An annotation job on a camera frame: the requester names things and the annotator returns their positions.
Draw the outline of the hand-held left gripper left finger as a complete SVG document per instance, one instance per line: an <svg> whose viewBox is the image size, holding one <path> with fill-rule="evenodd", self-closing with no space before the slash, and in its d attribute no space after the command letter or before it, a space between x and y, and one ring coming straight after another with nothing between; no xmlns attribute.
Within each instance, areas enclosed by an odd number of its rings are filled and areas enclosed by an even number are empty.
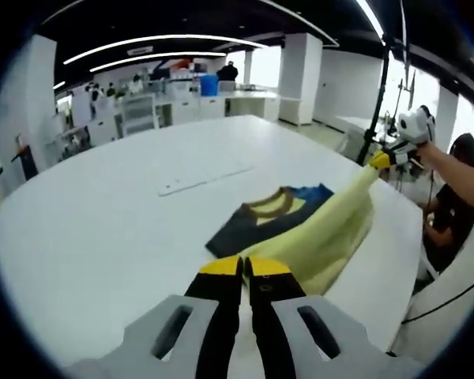
<svg viewBox="0 0 474 379"><path fill-rule="evenodd" d="M81 360L68 378L225 378L239 329L243 260L202 267L184 295L170 295L129 324L122 343Z"/></svg>

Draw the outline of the person's right hand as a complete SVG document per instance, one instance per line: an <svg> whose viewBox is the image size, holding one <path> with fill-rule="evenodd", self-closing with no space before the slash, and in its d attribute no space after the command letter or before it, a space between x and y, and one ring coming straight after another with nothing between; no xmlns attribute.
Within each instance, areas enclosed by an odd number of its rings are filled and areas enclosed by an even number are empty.
<svg viewBox="0 0 474 379"><path fill-rule="evenodd" d="M416 146L416 160L425 167L434 169L436 167L436 156L438 149L432 142L428 141Z"/></svg>

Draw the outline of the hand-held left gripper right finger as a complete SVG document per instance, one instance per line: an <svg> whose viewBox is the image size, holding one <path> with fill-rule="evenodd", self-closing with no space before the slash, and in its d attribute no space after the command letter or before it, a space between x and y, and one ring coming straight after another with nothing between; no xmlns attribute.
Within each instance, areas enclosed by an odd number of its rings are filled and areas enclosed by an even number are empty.
<svg viewBox="0 0 474 379"><path fill-rule="evenodd" d="M367 331L321 295L308 296L287 265L248 257L252 325L267 378L415 378L423 367L373 345Z"/></svg>

